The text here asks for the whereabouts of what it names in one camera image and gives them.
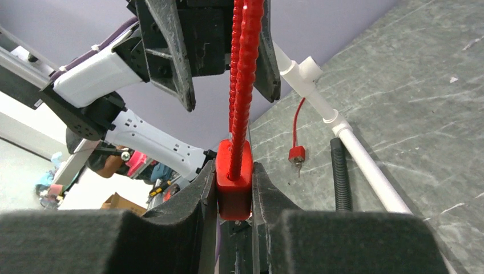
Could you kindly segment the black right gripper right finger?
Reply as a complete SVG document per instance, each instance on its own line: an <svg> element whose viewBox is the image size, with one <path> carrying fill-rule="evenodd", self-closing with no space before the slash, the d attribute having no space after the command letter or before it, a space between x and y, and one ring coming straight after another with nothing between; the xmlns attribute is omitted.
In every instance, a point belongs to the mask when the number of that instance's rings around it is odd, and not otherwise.
<svg viewBox="0 0 484 274"><path fill-rule="evenodd" d="M446 273L428 226L387 212L305 211L253 168L253 273Z"/></svg>

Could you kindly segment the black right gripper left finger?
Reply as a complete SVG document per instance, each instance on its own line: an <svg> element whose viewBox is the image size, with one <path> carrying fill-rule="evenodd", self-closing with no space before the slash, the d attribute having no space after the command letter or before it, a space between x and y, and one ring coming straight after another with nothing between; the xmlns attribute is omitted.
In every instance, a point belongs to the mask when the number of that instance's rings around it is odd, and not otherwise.
<svg viewBox="0 0 484 274"><path fill-rule="evenodd" d="M1 214L2 273L214 273L214 162L138 216L121 209Z"/></svg>

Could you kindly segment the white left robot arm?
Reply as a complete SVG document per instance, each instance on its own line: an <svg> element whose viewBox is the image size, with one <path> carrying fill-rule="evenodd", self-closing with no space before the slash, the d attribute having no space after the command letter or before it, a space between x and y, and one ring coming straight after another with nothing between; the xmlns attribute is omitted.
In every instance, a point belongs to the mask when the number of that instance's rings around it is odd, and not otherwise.
<svg viewBox="0 0 484 274"><path fill-rule="evenodd" d="M80 137L122 144L193 180L216 159L223 179L249 175L243 147L252 93L280 97L270 1L128 1L132 17L103 42L47 75L1 54L1 67L39 88L38 98ZM150 83L196 106L193 79L229 72L230 140L212 151L190 146L128 109L117 91Z"/></svg>

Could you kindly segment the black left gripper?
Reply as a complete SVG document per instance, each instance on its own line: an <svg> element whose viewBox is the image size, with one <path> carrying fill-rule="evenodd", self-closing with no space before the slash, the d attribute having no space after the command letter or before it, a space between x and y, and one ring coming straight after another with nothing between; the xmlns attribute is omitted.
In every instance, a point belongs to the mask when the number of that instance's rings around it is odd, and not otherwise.
<svg viewBox="0 0 484 274"><path fill-rule="evenodd" d="M228 69L233 1L128 1L138 18L150 82L195 108L192 77ZM271 36L271 1L263 1L254 88L269 102L281 96Z"/></svg>

